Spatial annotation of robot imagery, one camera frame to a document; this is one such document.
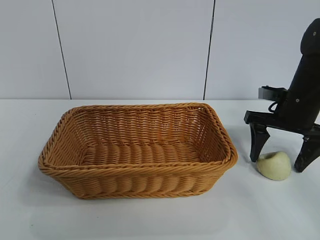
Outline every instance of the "pale green object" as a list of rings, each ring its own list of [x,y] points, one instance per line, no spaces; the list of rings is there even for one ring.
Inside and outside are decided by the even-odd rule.
[[[291,173],[290,158],[283,151],[261,155],[256,167],[263,176],[276,181],[287,179]]]

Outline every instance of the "table surface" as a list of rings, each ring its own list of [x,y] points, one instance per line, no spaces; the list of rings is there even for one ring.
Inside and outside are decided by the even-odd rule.
[[[179,198],[81,200],[42,174],[38,156],[68,109],[82,105],[162,104],[177,100],[0,100],[0,235],[24,240],[314,240],[320,237],[320,160],[285,181],[250,162],[246,110],[263,100],[207,100],[237,148],[237,164],[207,193]],[[302,136],[268,130],[262,153],[294,163]]]

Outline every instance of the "woven basket rim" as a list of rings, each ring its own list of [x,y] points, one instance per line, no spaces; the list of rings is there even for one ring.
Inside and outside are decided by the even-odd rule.
[[[144,164],[103,164],[103,165],[65,165],[65,166],[57,166],[53,165],[48,162],[48,156],[52,154],[52,149],[54,145],[59,141],[59,137],[57,136],[57,132],[61,131],[61,126],[64,126],[65,123],[69,121],[70,118],[73,117],[73,114],[78,113],[79,111],[86,111],[86,110],[93,110],[95,108],[105,109],[105,110],[112,110],[116,109],[117,111],[124,111],[130,112],[135,111],[136,109],[141,109],[141,107],[145,109],[150,109],[152,111],[162,110],[165,108],[178,108],[185,110],[186,108],[204,108],[210,113],[211,121],[215,129],[217,130],[217,135],[221,140],[221,143],[226,150],[226,157],[222,161],[211,161],[211,162],[175,162],[175,163],[144,163]],[[84,105],[71,108],[66,113],[64,113],[60,119],[60,122],[57,124],[55,129],[52,132],[51,137],[47,141],[43,151],[41,152],[38,158],[38,166],[43,172],[51,172],[55,171],[55,176],[65,175],[67,172],[86,172],[90,175],[90,173],[97,173],[101,172],[104,175],[108,174],[108,172],[118,172],[118,174],[125,175],[127,170],[130,169],[130,175],[133,174],[132,171],[136,172],[137,174],[149,175],[148,171],[150,169],[157,169],[163,170],[166,174],[197,174],[204,172],[212,172],[215,169],[227,170],[231,168],[237,161],[238,155],[235,147],[233,146],[226,130],[222,126],[218,115],[212,109],[210,105],[207,103],[198,103],[198,102],[188,102],[188,103],[170,103],[170,104],[144,104],[144,105]]]

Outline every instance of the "wicker basket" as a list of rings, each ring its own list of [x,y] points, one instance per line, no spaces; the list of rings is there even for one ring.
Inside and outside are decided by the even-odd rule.
[[[62,116],[38,167],[81,199],[187,197],[237,157],[207,104],[93,105]]]

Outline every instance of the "white wall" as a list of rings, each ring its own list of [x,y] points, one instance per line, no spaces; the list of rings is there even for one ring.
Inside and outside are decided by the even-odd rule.
[[[0,98],[69,98],[50,0],[0,1],[0,32]]]
[[[216,0],[206,99],[255,99],[288,88],[320,0]]]
[[[54,0],[72,99],[202,99],[213,0]]]

